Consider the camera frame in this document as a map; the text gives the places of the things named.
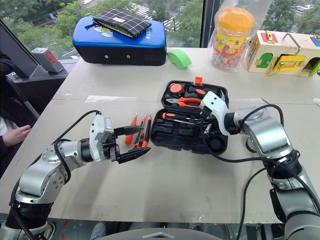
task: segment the orange lid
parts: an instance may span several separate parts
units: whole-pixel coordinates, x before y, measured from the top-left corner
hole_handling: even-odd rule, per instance
[[[218,15],[218,26],[229,31],[250,31],[255,22],[255,17],[241,7],[227,8]]]

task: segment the orange screwdriver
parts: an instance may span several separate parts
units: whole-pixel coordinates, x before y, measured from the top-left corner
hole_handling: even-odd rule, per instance
[[[131,126],[136,125],[136,123],[137,123],[137,115],[138,115],[138,113],[135,114],[135,117],[134,117],[133,120],[132,120]],[[130,135],[126,136],[124,143],[127,144],[127,145],[130,145],[131,142],[132,142],[132,138],[133,138],[133,137],[134,137],[133,134],[130,134]]]
[[[147,116],[147,114],[145,114],[144,117],[142,118],[140,127],[143,127],[143,126],[145,125],[146,116]],[[136,136],[136,139],[135,139],[135,141],[134,141],[134,145],[133,145],[133,148],[134,148],[134,149],[139,147],[140,136],[142,135],[143,132],[144,132],[143,129],[138,132],[138,134],[137,134],[137,136]]]
[[[149,143],[151,121],[152,121],[151,114],[149,114],[149,117],[148,117],[148,120],[147,120],[147,124],[146,124],[145,133],[144,133],[144,139],[143,139],[143,143],[142,143],[142,147],[143,148],[146,148],[148,146],[148,143]]]

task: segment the table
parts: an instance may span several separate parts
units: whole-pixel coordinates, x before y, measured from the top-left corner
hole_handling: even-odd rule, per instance
[[[129,125],[136,112],[140,117],[144,113],[154,116],[162,108],[160,99],[169,81],[192,81],[195,76],[203,76],[205,83],[226,87],[230,109],[261,104],[260,99],[278,104],[284,113],[286,132],[295,149],[301,152],[299,160],[319,195],[320,163],[316,157],[320,148],[320,108],[312,98],[319,97],[320,77],[268,78],[245,71],[231,74],[213,68],[205,49],[183,50],[192,61],[185,70],[178,70],[169,60],[154,67],[106,66],[80,59],[0,180],[0,213],[9,212],[11,190],[25,168],[80,115],[97,109],[112,119],[114,128]],[[275,111],[270,113],[278,117]],[[85,118],[66,138],[88,137],[93,118]],[[223,156],[230,159],[252,156],[244,147],[245,140],[241,135],[230,137]],[[128,150],[123,144],[124,137],[117,142],[121,152]],[[150,146],[151,151],[131,162],[121,165],[91,162],[74,170],[49,217],[130,222],[240,221],[244,184],[262,168],[261,162],[225,163],[210,155],[169,150],[152,143]],[[247,192],[245,223],[279,222],[269,197],[270,188],[266,173],[252,181]]]

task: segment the pliers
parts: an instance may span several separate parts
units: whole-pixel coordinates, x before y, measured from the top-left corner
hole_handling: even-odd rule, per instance
[[[168,98],[167,102],[177,104],[179,107],[199,108],[199,106],[188,105],[187,103],[201,103],[201,99],[193,97]]]

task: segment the logo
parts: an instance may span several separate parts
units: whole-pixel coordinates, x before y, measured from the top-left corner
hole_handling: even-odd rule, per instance
[[[145,38],[151,39],[151,29],[150,28],[147,28],[147,30],[145,30]]]
[[[107,38],[111,38],[114,36],[113,31],[102,26],[94,26],[94,30],[96,30],[97,32],[100,32],[102,36],[105,36]]]

